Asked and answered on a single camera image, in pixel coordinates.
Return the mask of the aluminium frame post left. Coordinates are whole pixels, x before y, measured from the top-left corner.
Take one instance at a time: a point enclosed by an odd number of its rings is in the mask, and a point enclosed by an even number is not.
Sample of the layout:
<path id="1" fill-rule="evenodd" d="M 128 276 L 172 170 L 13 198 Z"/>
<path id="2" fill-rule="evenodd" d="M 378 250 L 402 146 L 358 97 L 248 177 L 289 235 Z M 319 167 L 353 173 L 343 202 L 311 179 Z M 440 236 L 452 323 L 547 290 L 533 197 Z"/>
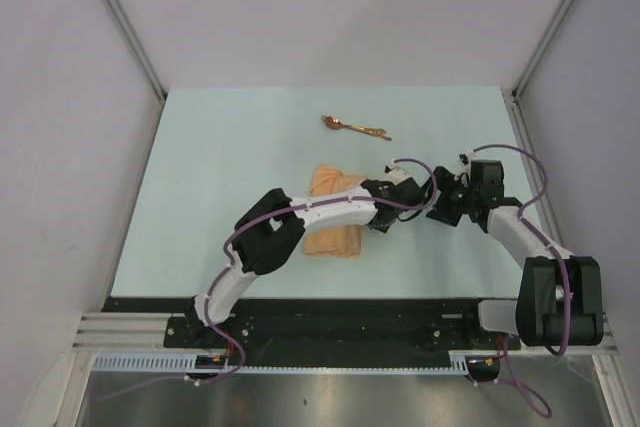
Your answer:
<path id="1" fill-rule="evenodd" d="M 101 0 L 101 2 L 104 4 L 116 30 L 142 73 L 147 85 L 156 99 L 163 105 L 166 102 L 168 93 L 163 87 L 160 77 L 121 0 Z"/>

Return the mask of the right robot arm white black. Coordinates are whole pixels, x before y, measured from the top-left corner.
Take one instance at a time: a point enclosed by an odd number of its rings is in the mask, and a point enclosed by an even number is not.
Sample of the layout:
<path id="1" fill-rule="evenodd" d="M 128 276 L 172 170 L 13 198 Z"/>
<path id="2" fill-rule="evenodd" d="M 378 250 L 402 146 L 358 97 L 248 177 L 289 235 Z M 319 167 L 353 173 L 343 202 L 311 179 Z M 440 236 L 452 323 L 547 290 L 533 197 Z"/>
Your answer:
<path id="1" fill-rule="evenodd" d="M 485 299 L 463 320 L 461 335 L 484 348 L 497 333 L 556 355 L 570 346 L 595 346 L 604 337 L 600 266 L 555 242 L 524 213 L 522 202 L 504 194 L 504 168 L 495 160 L 473 160 L 459 174 L 439 166 L 436 194 L 427 217 L 456 227 L 466 216 L 496 240 L 522 269 L 514 300 Z"/>

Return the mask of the peach satin napkin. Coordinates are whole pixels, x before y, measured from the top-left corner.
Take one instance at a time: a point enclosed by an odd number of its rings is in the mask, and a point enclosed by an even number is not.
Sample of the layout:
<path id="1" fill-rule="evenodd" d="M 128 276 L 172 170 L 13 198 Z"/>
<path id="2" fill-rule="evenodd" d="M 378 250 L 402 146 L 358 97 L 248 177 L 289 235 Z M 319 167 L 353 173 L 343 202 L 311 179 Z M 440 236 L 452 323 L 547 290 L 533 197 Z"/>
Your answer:
<path id="1" fill-rule="evenodd" d="M 337 194 L 358 187 L 366 177 L 344 172 L 322 164 L 314 171 L 310 195 L 312 197 Z M 357 259 L 362 249 L 363 226 L 349 225 L 319 231 L 305 237 L 304 253 L 315 257 Z"/>

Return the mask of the aluminium frame rail right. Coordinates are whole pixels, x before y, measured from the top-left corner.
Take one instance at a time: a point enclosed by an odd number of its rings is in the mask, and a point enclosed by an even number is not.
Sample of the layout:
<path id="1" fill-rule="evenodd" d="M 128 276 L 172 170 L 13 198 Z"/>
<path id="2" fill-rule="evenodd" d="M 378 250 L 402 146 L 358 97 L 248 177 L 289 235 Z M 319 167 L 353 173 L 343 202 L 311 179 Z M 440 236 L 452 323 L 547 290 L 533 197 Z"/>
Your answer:
<path id="1" fill-rule="evenodd" d="M 501 94 L 515 136 L 515 144 L 503 145 L 502 149 L 519 156 L 527 174 L 531 197 L 523 201 L 521 207 L 504 207 L 498 214 L 493 214 L 490 221 L 491 234 L 522 268 L 525 268 L 527 261 L 532 262 L 534 259 L 548 261 L 552 273 L 559 277 L 552 291 L 557 300 L 562 299 L 568 305 L 572 297 L 568 269 L 572 252 L 559 244 L 529 216 L 530 209 L 539 203 L 545 203 L 549 175 L 531 149 L 518 101 L 508 91 L 503 90 Z"/>

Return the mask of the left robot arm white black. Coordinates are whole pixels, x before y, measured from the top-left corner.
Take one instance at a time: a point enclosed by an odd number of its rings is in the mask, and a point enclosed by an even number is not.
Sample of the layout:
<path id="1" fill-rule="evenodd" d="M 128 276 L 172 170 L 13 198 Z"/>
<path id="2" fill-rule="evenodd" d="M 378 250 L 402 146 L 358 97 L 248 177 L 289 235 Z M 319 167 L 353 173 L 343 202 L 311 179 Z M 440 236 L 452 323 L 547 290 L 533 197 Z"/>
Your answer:
<path id="1" fill-rule="evenodd" d="M 270 190 L 224 242 L 227 263 L 207 290 L 193 298 L 186 313 L 187 336 L 202 347 L 214 344 L 221 323 L 251 284 L 284 266 L 306 236 L 342 227 L 386 232 L 402 213 L 422 209 L 427 191 L 410 176 L 366 179 L 346 191 L 317 197 Z"/>

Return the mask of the aluminium cross rail front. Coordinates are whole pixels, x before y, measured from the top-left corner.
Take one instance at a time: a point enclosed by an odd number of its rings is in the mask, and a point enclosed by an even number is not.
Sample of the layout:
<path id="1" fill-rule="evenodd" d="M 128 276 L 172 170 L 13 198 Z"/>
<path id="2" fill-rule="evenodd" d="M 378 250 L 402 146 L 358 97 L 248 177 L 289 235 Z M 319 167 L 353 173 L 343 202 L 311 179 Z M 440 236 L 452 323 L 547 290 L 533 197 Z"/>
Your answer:
<path id="1" fill-rule="evenodd" d="M 120 313 L 98 312 L 83 314 L 74 340 L 72 351 L 75 352 L 215 352 L 222 348 L 188 347 L 188 341 L 180 340 L 173 327 L 182 325 L 183 314 L 170 313 Z M 605 319 L 605 332 L 598 346 L 570 347 L 569 355 L 613 355 L 617 354 L 614 337 Z M 489 348 L 461 348 L 459 341 L 447 347 L 447 351 L 455 353 L 488 353 Z"/>

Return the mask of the aluminium frame post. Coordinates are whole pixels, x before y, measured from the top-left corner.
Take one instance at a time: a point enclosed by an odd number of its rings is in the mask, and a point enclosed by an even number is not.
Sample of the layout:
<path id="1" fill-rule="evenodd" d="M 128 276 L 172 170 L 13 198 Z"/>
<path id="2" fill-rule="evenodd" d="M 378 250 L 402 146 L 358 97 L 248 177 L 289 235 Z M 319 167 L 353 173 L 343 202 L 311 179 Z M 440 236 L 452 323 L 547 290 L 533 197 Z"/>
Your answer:
<path id="1" fill-rule="evenodd" d="M 539 41 L 518 76 L 516 83 L 511 88 L 511 95 L 514 99 L 519 100 L 525 93 L 577 2 L 578 0 L 559 0 Z"/>
<path id="2" fill-rule="evenodd" d="M 163 87 L 160 77 L 121 0 L 101 0 L 101 2 L 104 4 L 116 30 L 142 73 L 147 85 L 156 99 L 163 105 L 166 102 L 168 93 Z"/>

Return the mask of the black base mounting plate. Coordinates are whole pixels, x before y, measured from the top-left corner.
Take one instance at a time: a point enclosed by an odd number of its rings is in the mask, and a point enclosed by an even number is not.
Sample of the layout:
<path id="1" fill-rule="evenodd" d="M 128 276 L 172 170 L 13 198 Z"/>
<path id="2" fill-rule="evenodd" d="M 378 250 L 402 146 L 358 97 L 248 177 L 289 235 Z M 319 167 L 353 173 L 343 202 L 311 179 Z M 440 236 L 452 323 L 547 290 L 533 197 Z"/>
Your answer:
<path id="1" fill-rule="evenodd" d="M 454 350 L 495 353 L 479 302 L 445 299 L 241 299 L 217 332 L 191 298 L 109 298 L 105 313 L 168 313 L 163 344 L 223 350 L 263 368 L 444 367 Z"/>

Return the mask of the aluminium frame post right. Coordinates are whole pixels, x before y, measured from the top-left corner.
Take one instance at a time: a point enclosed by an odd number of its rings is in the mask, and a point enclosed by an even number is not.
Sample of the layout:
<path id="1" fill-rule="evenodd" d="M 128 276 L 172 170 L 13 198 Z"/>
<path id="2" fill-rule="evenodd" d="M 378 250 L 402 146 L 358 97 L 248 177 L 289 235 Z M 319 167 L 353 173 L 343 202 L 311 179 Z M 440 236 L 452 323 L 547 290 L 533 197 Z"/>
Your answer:
<path id="1" fill-rule="evenodd" d="M 511 88 L 511 95 L 514 99 L 519 100 L 525 93 L 577 2 L 578 0 L 559 0 L 539 41 L 518 76 L 516 83 Z"/>

